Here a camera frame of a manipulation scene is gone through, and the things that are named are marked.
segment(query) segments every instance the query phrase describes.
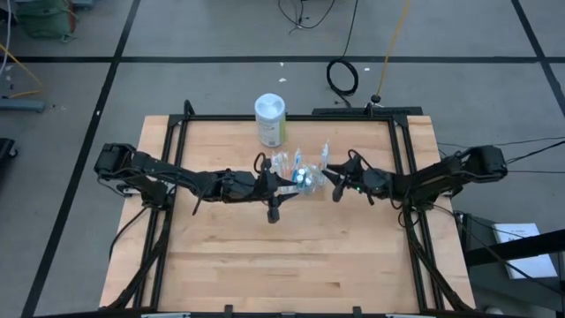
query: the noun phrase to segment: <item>black metal frame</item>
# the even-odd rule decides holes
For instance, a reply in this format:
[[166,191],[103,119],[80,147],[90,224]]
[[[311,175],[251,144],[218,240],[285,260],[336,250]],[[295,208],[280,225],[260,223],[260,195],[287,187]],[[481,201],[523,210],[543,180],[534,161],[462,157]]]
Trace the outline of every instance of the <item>black metal frame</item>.
[[[393,157],[395,161],[396,173],[403,174],[403,163],[400,155],[400,148],[398,144],[398,137],[396,134],[396,125],[399,125],[403,133],[404,146],[406,148],[406,155],[408,158],[408,164],[410,172],[415,172],[416,168],[416,158],[414,157],[414,151],[411,145],[410,130],[408,126],[407,116],[409,115],[421,115],[422,110],[419,107],[410,108],[395,108],[395,109],[375,109],[368,114],[366,110],[363,109],[351,109],[351,110],[339,110],[339,109],[319,109],[314,110],[312,115],[288,115],[286,119],[288,121],[377,121],[386,122],[388,124],[388,130],[390,134],[390,142],[393,152]],[[167,124],[167,132],[165,134],[165,141],[162,151],[162,160],[168,161],[170,156],[170,149],[172,145],[172,136],[175,128],[180,123],[180,134],[177,143],[177,153],[175,157],[175,165],[180,165],[182,160],[182,155],[184,151],[186,131],[189,121],[253,121],[255,116],[253,115],[195,115],[192,108],[185,104],[185,113],[182,115],[170,115],[169,122]],[[174,205],[164,211],[165,219],[163,222],[163,231],[167,231],[166,235],[169,236],[170,223],[172,221],[172,213],[174,210]],[[148,257],[149,251],[151,251],[154,243],[154,236],[156,231],[157,219],[159,211],[152,210],[151,216],[149,218],[149,224],[147,226],[147,235],[145,239],[145,245],[143,248],[142,261],[145,261]],[[404,213],[404,221],[411,222],[411,214]],[[432,240],[430,237],[430,231],[428,228],[426,214],[423,213],[420,216],[420,228],[421,237],[426,247],[426,252],[428,257],[433,260],[433,247]],[[414,231],[413,228],[406,228],[407,234],[410,231]],[[161,294],[162,286],[162,276],[164,271],[164,263],[166,259],[167,248],[162,250],[161,255],[157,261],[157,267],[155,270],[154,285],[151,292],[151,302],[150,308],[156,310],[159,305],[159,296]],[[428,309],[426,303],[426,293],[424,282],[422,279],[421,269],[419,265],[419,259],[410,249],[412,271],[414,276],[414,284],[416,289],[416,295],[418,299],[418,308],[420,312]],[[439,310],[444,309],[443,297],[441,296],[441,291],[437,287],[434,281],[432,281],[433,297],[436,308]],[[133,307],[140,308],[143,301],[145,291],[145,282],[139,286],[137,292],[134,296]]]

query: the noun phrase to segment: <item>coiled black cable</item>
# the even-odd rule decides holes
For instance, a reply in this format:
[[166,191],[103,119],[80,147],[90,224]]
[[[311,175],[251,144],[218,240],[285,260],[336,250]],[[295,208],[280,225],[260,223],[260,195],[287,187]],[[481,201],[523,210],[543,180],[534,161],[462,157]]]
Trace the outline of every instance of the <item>coiled black cable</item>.
[[[349,108],[351,107],[351,104],[347,99],[345,99],[345,96],[351,96],[355,94],[355,92],[357,92],[357,88],[359,86],[359,74],[357,73],[355,67],[351,63],[347,62],[344,58],[345,54],[347,53],[347,48],[350,46],[351,32],[353,31],[353,24],[355,23],[355,16],[357,15],[358,2],[359,0],[355,1],[355,9],[353,9],[353,18],[351,19],[350,33],[347,36],[347,44],[345,44],[345,50],[343,51],[341,57],[331,60],[328,64],[328,67],[326,67],[326,80],[328,81],[329,87],[343,100],[343,102],[345,102],[345,105],[347,105],[347,107]],[[353,87],[351,89],[342,90],[334,84],[334,81],[332,81],[331,78],[331,70],[334,64],[343,64],[345,67],[347,67],[348,70],[350,70],[351,75],[353,75]]]

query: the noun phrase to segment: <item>wire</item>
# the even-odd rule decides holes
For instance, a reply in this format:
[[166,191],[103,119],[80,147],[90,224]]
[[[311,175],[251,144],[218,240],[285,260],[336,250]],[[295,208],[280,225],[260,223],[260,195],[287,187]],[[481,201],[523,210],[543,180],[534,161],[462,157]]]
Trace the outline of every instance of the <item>wire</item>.
[[11,36],[11,0],[7,1],[8,3],[8,32],[6,35],[6,51],[4,52],[4,59],[2,60],[2,66],[0,67],[0,76],[4,72],[4,68],[6,67],[6,62],[8,61],[8,49],[10,49],[10,36]]
[[518,157],[516,157],[516,158],[508,159],[508,160],[506,161],[506,164],[515,163],[515,162],[517,162],[517,161],[519,161],[519,160],[522,160],[522,159],[527,158],[527,157],[532,156],[532,155],[539,154],[539,153],[544,152],[544,151],[546,151],[546,150],[548,150],[548,149],[558,147],[558,146],[560,146],[560,145],[562,145],[562,144],[565,144],[565,140],[560,141],[560,142],[557,142],[557,143],[554,143],[554,144],[551,145],[551,146],[547,146],[547,147],[545,147],[545,148],[541,148],[540,150],[532,151],[532,152],[530,152],[530,153],[527,154],[527,155],[521,155],[521,156],[518,156]]
[[125,195],[124,195],[123,193],[119,192],[119,191],[118,191],[117,189],[115,189],[113,186],[107,185],[107,184],[103,183],[103,182],[102,182],[102,178],[98,177],[98,178],[96,179],[96,182],[98,182],[98,184],[101,185],[101,186],[107,187],[107,188],[110,189],[110,191],[112,191],[113,193],[115,193],[115,194],[117,194],[117,195],[119,195],[119,196],[125,198]]
[[[334,93],[342,99],[342,101],[345,103],[345,105],[348,108],[351,108],[351,103],[347,99],[345,99],[345,96],[351,96],[354,95],[355,92],[357,92],[357,89],[359,87],[359,74],[357,73],[355,66],[353,66],[351,63],[347,62],[343,58],[347,53],[347,48],[350,46],[351,33],[353,32],[353,25],[355,24],[355,17],[357,16],[358,2],[359,0],[355,0],[355,8],[353,9],[353,17],[351,18],[350,32],[347,35],[347,43],[345,44],[345,49],[343,50],[343,54],[341,57],[331,60],[328,66],[326,66],[326,81],[329,84],[329,88],[331,88],[331,90],[334,91]],[[351,87],[350,89],[342,90],[334,84],[334,81],[331,78],[331,70],[332,67],[334,67],[334,64],[342,64],[345,67],[347,67],[351,75],[353,75],[353,87]]]
[[485,242],[483,242],[482,240],[480,240],[479,238],[477,238],[477,236],[476,236],[475,234],[473,234],[471,231],[469,231],[469,230],[467,229],[467,227],[463,225],[463,223],[461,222],[461,220],[459,220],[459,218],[458,218],[452,211],[448,210],[447,208],[440,207],[439,205],[436,205],[436,204],[433,204],[433,205],[434,205],[436,208],[440,208],[440,209],[442,209],[443,211],[445,211],[445,212],[451,214],[451,215],[455,218],[456,223],[458,223],[458,224],[461,226],[461,229],[462,229],[465,233],[471,235],[477,242],[479,242],[479,244],[482,245],[482,246],[485,248],[485,250],[486,250],[489,254],[491,254],[498,262],[501,262],[502,264],[504,264],[504,265],[510,267],[511,269],[515,270],[516,272],[518,272],[519,274],[521,274],[522,276],[524,276],[524,277],[525,277],[526,279],[528,279],[529,281],[531,281],[531,282],[533,282],[533,283],[535,283],[535,284],[538,284],[538,285],[540,285],[540,286],[542,286],[542,287],[545,287],[545,288],[547,288],[548,290],[550,290],[550,291],[552,291],[552,292],[555,292],[555,293],[557,293],[557,294],[559,294],[559,295],[561,295],[561,296],[565,296],[565,292],[559,291],[559,290],[553,288],[552,286],[550,286],[550,285],[548,285],[548,284],[544,284],[544,283],[540,282],[538,279],[535,279],[535,278],[529,276],[528,274],[524,273],[524,272],[523,272],[521,269],[519,269],[518,267],[516,267],[516,266],[510,264],[508,261],[503,260],[495,251],[493,251],[493,249],[492,249],[490,246],[488,246]]
[[[335,0],[332,0],[332,3],[329,5],[328,10],[326,11],[326,13],[324,14],[323,17],[321,17],[320,21],[318,21],[316,24],[314,24],[313,26],[303,26],[301,24],[299,24],[297,21],[292,20],[283,10],[283,8],[281,7],[281,0],[278,1],[278,5],[279,5],[279,10],[281,11],[282,15],[290,22],[292,22],[292,24],[294,24],[296,27],[298,28],[304,28],[304,29],[313,29],[317,26],[320,25],[320,23],[327,17],[327,15],[329,14],[329,12],[332,10],[332,8],[334,7],[335,4]],[[302,18],[302,12],[304,12],[304,4],[302,4],[302,11],[300,13],[300,16]]]
[[[398,214],[398,217],[397,217],[397,221],[398,221],[398,225],[400,225],[400,227],[402,227],[403,229],[406,229],[407,226],[404,225],[404,224],[402,224],[402,223],[400,222],[400,216],[401,216],[403,213],[404,213],[403,211],[400,211],[400,213]],[[421,217],[421,214],[418,212],[418,218],[416,219],[416,221],[414,221],[414,222],[410,225],[410,228],[413,228],[414,226],[416,226],[416,224],[418,224],[418,222],[420,222],[420,217]]]
[[200,206],[200,203],[202,202],[202,198],[204,197],[204,194],[207,193],[212,188],[212,186],[215,186],[215,184],[217,184],[218,182],[223,181],[223,180],[225,180],[229,177],[230,176],[221,177],[221,178],[218,178],[218,179],[216,179],[216,180],[214,180],[214,181],[212,181],[208,184],[208,186],[204,189],[204,191],[201,192],[200,195],[198,196],[198,200],[196,201],[196,205],[194,206],[194,210],[192,211],[193,216],[196,215],[196,212],[198,212],[198,207]]
[[[27,67],[25,65],[23,65],[14,55],[12,55],[10,53],[10,51],[7,48],[5,48],[4,45],[2,45],[2,43],[0,43],[0,49],[3,50],[4,53],[7,54],[8,57],[10,57],[14,62],[16,62],[16,64],[18,64],[19,67],[24,69],[24,71],[26,71],[26,73],[29,76],[31,76],[40,87],[43,87],[43,83],[41,83],[41,81],[37,78],[37,76],[35,76],[35,74],[33,72],[29,71],[29,69],[27,69]],[[37,89],[37,90],[34,90],[34,91],[10,95],[10,96],[8,96],[8,98],[15,98],[15,97],[20,97],[20,96],[25,96],[25,95],[33,95],[33,94],[37,94],[37,93],[40,93],[40,92],[41,92],[41,90]]]
[[349,149],[349,150],[347,151],[347,156],[348,156],[350,159],[353,159],[353,156],[352,156],[351,154],[358,155],[358,156],[359,156],[359,159],[361,159],[361,161],[362,161],[364,164],[366,164],[367,168],[369,168],[369,169],[371,169],[371,170],[374,170],[373,166],[371,166],[371,164],[370,164],[359,152],[357,152],[357,150],[355,150],[355,149]]
[[[294,0],[290,0],[290,1],[292,2],[292,7],[294,8],[294,20],[295,20],[297,23],[299,23],[299,22],[298,22],[298,9],[297,9],[296,1],[294,1]],[[303,3],[302,3],[302,0],[300,1],[300,4],[302,4],[302,10],[303,10],[303,9],[304,9],[304,5],[303,5]],[[292,31],[297,30],[297,29],[298,29],[298,26],[294,26],[294,27],[289,31],[289,34],[291,34]]]
[[145,212],[148,208],[149,207],[144,207],[128,223],[126,223],[124,227],[116,234],[116,236],[112,240],[112,243],[109,245],[109,255],[108,255],[109,260],[112,258],[112,252],[114,252],[114,245],[116,244],[117,240],[122,236],[122,234],[124,234],[124,231],[127,230],[128,227],[130,227],[137,219],[139,219],[141,215],[143,215],[143,212]]
[[[562,140],[562,139],[565,139],[565,136],[561,136],[561,137],[545,137],[545,138],[538,138],[538,139],[533,139],[533,140],[519,140],[519,141],[495,143],[495,144],[493,144],[493,146],[508,146],[508,145],[517,145],[517,144],[524,144],[524,143],[537,142],[537,141],[543,141],[543,140]],[[459,147],[459,148],[473,148],[473,147],[476,147],[476,146],[465,146],[465,145],[459,145],[459,144],[447,143],[447,142],[438,142],[438,145],[451,146],[451,147]]]
[[[461,213],[464,214],[464,212],[461,211],[461,210],[454,210],[454,212],[461,212]],[[484,223],[478,221],[478,220],[477,220],[476,218],[474,218],[474,217],[472,217],[471,220],[472,220],[474,223],[477,223],[477,224],[479,224],[479,225],[482,225],[482,226],[486,227],[486,228],[489,229],[489,230],[497,231],[497,232],[504,233],[504,234],[508,234],[508,235],[513,235],[513,236],[519,237],[520,239],[525,239],[525,237],[523,237],[522,235],[518,235],[518,234],[509,232],[509,231],[503,231],[503,230],[495,229],[494,227],[492,227],[492,226],[490,226],[490,225],[488,225],[488,224],[484,224]]]
[[382,66],[382,72],[380,73],[379,88],[377,88],[378,97],[380,97],[380,89],[382,88],[382,83],[385,81],[385,76],[387,75],[388,58],[392,54],[392,48],[394,48],[396,39],[400,34],[400,29],[403,27],[404,20],[406,19],[406,14],[408,13],[408,8],[410,8],[410,0],[406,0],[406,3],[404,4],[403,13],[400,16],[400,20],[398,20],[398,24],[396,24],[395,33],[393,34],[392,40],[388,45],[387,55],[385,56],[385,63]]
[[544,170],[509,170],[512,173],[546,173],[546,174],[563,174],[565,171],[544,171]]
[[255,157],[255,161],[253,161],[253,169],[255,170],[255,172],[261,174],[261,169],[257,169],[257,163],[259,162],[259,158],[263,158],[263,162],[265,160],[267,160],[267,156],[265,155],[265,153],[258,153],[257,156]]

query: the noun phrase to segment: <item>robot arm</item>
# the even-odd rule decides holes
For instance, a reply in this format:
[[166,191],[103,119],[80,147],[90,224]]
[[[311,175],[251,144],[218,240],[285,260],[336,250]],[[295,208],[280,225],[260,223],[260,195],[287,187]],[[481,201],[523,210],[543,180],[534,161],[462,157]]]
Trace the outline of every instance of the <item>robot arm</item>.
[[329,164],[322,172],[335,186],[332,193],[335,202],[342,198],[343,189],[353,188],[366,194],[371,205],[373,197],[377,197],[400,202],[410,200],[413,206],[421,207],[434,202],[441,193],[450,191],[455,196],[467,183],[495,182],[508,174],[504,156],[494,146],[456,152],[410,175],[375,169],[355,150],[350,150],[349,155],[346,163]]
[[[260,158],[263,160],[258,168]],[[275,196],[279,186],[293,186],[295,183],[271,173],[270,168],[270,159],[261,153],[255,160],[257,178],[250,171],[230,169],[194,172],[136,151],[132,145],[105,144],[94,171],[99,179],[120,180],[138,190],[144,206],[150,208],[166,208],[171,203],[169,188],[165,184],[169,183],[189,189],[199,197],[199,203],[200,200],[223,203],[264,201],[268,204],[268,221],[276,223],[280,218],[278,208],[297,193]]]

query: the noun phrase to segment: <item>black cable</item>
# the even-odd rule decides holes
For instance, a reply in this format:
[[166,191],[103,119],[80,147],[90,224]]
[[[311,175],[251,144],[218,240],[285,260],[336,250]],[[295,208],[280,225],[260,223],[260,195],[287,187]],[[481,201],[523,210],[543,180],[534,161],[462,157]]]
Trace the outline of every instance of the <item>black cable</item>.
[[263,158],[263,162],[265,160],[267,160],[267,156],[265,155],[265,153],[259,153],[256,157],[255,157],[255,161],[253,161],[253,169],[255,170],[255,172],[257,172],[258,174],[261,174],[261,169],[257,169],[257,163],[259,162],[259,158]]
[[546,171],[546,170],[509,170],[512,173],[546,173],[546,174],[563,174],[565,171]]
[[527,157],[532,156],[532,155],[539,154],[539,153],[544,152],[544,151],[546,151],[546,150],[548,150],[548,149],[558,147],[558,146],[560,146],[560,145],[562,145],[562,144],[565,144],[565,140],[564,140],[564,141],[560,141],[560,142],[556,142],[556,143],[554,143],[553,145],[547,146],[547,147],[545,147],[545,148],[541,148],[540,150],[532,151],[532,152],[530,152],[530,153],[527,154],[527,155],[520,155],[520,156],[518,156],[518,157],[516,157],[516,158],[508,159],[508,160],[506,161],[506,164],[515,163],[515,162],[517,162],[517,161],[519,161],[519,160],[522,160],[522,159],[527,158]]
[[144,207],[140,212],[138,212],[138,214],[136,214],[128,223],[126,223],[124,225],[124,227],[122,229],[120,229],[120,231],[116,234],[116,236],[114,237],[114,239],[112,240],[112,243],[109,245],[109,255],[108,255],[108,259],[112,258],[112,252],[114,251],[114,245],[116,244],[117,240],[122,236],[122,234],[124,234],[124,231],[127,230],[128,227],[130,227],[137,219],[139,219],[139,217],[141,215],[143,215],[143,212],[145,212],[148,209],[148,207]]
[[[353,31],[353,24],[355,23],[355,17],[357,15],[358,2],[358,0],[355,0],[355,8],[353,9],[353,18],[351,18],[350,32],[347,36],[347,43],[345,44],[343,54],[341,57],[331,60],[326,67],[326,80],[328,81],[329,87],[343,100],[345,105],[349,108],[351,108],[351,103],[347,99],[345,99],[345,96],[351,96],[355,94],[355,92],[357,92],[359,86],[359,74],[357,73],[355,67],[351,63],[344,60],[344,58],[345,54],[347,53],[347,48],[350,46],[351,32]],[[342,90],[334,84],[334,81],[331,79],[331,69],[332,67],[334,67],[334,64],[343,64],[345,67],[347,67],[348,70],[350,70],[351,75],[353,75],[353,87],[351,89]]]
[[[538,138],[538,139],[533,139],[533,140],[519,140],[519,141],[503,142],[503,143],[496,143],[496,144],[493,144],[493,146],[508,146],[508,145],[517,145],[517,144],[524,144],[524,143],[537,142],[537,141],[543,141],[543,140],[562,140],[562,139],[565,139],[565,136],[561,136],[561,137],[545,137],[545,138]],[[465,146],[465,145],[459,145],[459,144],[447,143],[447,142],[438,142],[438,145],[451,146],[451,147],[459,147],[459,148],[472,148],[472,147],[476,147],[476,146]]]
[[320,23],[327,17],[327,15],[329,14],[329,12],[332,10],[332,8],[334,7],[334,4],[335,4],[335,0],[332,0],[332,3],[329,5],[328,10],[326,11],[326,13],[324,13],[324,16],[321,17],[320,21],[318,21],[316,24],[314,24],[313,26],[303,26],[303,25],[297,23],[297,21],[292,20],[292,19],[284,12],[283,8],[281,7],[281,0],[278,1],[279,10],[281,11],[282,15],[283,15],[288,21],[292,22],[292,24],[294,24],[295,27],[304,28],[304,29],[313,29],[313,28],[319,26]]
[[[463,214],[464,214],[464,212],[461,211],[461,210],[453,210],[453,211],[454,211],[454,212],[460,212],[460,213],[463,213]],[[515,234],[515,233],[511,233],[511,232],[509,232],[509,231],[503,231],[503,230],[495,229],[494,227],[492,227],[492,226],[490,226],[490,225],[488,225],[488,224],[484,224],[484,223],[478,221],[478,220],[475,219],[474,217],[472,217],[471,220],[472,220],[474,223],[477,223],[477,224],[479,224],[479,225],[481,225],[481,226],[484,226],[484,227],[486,227],[486,228],[489,229],[489,230],[497,231],[497,232],[504,233],[504,234],[508,234],[508,235],[514,235],[514,236],[516,236],[516,237],[519,237],[520,239],[525,239],[525,237],[523,237],[522,235],[518,235],[518,234]]]
[[456,216],[452,211],[449,211],[448,209],[446,209],[446,208],[444,208],[444,207],[440,207],[439,205],[436,205],[436,204],[433,204],[433,205],[434,205],[436,208],[440,208],[441,210],[443,210],[443,211],[445,211],[445,212],[451,214],[451,215],[455,218],[456,223],[461,226],[461,229],[462,229],[465,233],[471,235],[477,242],[479,242],[479,244],[482,245],[482,246],[485,248],[485,250],[486,250],[489,254],[491,254],[491,255],[496,259],[496,261],[498,261],[498,262],[500,262],[500,263],[502,263],[502,264],[504,264],[504,265],[510,267],[511,269],[515,270],[516,272],[518,272],[519,274],[521,274],[522,276],[524,276],[527,280],[529,280],[529,281],[531,281],[531,282],[533,282],[533,283],[535,283],[535,284],[538,284],[538,285],[540,285],[540,286],[542,286],[542,287],[545,287],[545,288],[547,288],[548,290],[550,290],[550,291],[552,291],[552,292],[555,292],[555,293],[557,293],[558,295],[561,295],[562,297],[565,296],[565,292],[564,292],[564,291],[560,291],[560,290],[554,289],[552,286],[540,282],[538,279],[533,278],[532,276],[529,276],[528,274],[524,273],[524,272],[523,272],[521,269],[519,269],[518,267],[516,267],[516,266],[510,264],[508,261],[503,260],[495,251],[493,251],[493,249],[492,249],[490,246],[488,246],[485,242],[483,242],[482,240],[480,240],[479,238],[477,238],[477,236],[476,236],[475,234],[473,234],[471,231],[469,231],[469,230],[467,229],[467,227],[464,226],[464,224],[461,222],[461,220],[459,220],[459,218],[457,218],[457,216]]
[[[398,213],[397,221],[398,221],[398,225],[400,225],[401,228],[406,229],[406,225],[404,225],[404,224],[402,224],[402,222],[400,222],[400,216],[402,216],[403,213],[404,213],[404,211],[400,211],[400,213]],[[414,226],[416,226],[416,224],[418,224],[420,222],[420,217],[421,217],[421,214],[418,212],[418,217],[416,218],[416,221],[414,221],[410,225],[410,228],[413,228]]]
[[217,184],[218,182],[223,181],[227,178],[230,178],[230,176],[218,178],[218,179],[216,179],[216,180],[214,180],[214,181],[212,181],[208,184],[208,186],[204,189],[204,191],[202,191],[200,193],[200,195],[198,196],[198,200],[196,201],[196,205],[194,206],[194,210],[192,211],[193,216],[196,215],[196,212],[198,212],[198,207],[200,206],[200,203],[202,202],[202,198],[204,197],[204,194],[206,194],[212,188],[212,186],[215,186],[215,184]]
[[304,15],[304,1],[306,0],[300,0],[300,14],[297,17],[297,23],[299,25],[302,25],[302,16]]
[[[294,20],[296,21],[296,23],[300,24],[302,22],[302,12],[304,12],[304,3],[303,3],[302,0],[300,0],[301,9],[300,9],[300,18],[299,18],[296,1],[294,1],[294,0],[290,0],[290,1],[292,2],[292,7],[294,8]],[[294,30],[297,30],[297,29],[298,29],[298,26],[294,26],[289,31],[289,34],[291,34]]]
[[350,159],[353,159],[353,156],[351,154],[357,155],[359,157],[359,159],[361,159],[361,161],[367,166],[367,168],[374,170],[373,166],[359,152],[357,152],[357,150],[349,149],[347,151],[347,156]]
[[96,179],[96,182],[98,182],[98,184],[101,185],[101,186],[107,187],[107,188],[110,189],[113,193],[115,193],[115,194],[117,194],[117,195],[119,195],[119,196],[125,198],[125,195],[124,195],[123,193],[119,192],[117,189],[115,189],[115,188],[112,187],[111,185],[107,185],[107,184],[103,183],[103,182],[102,182],[102,178],[98,177],[98,178]]

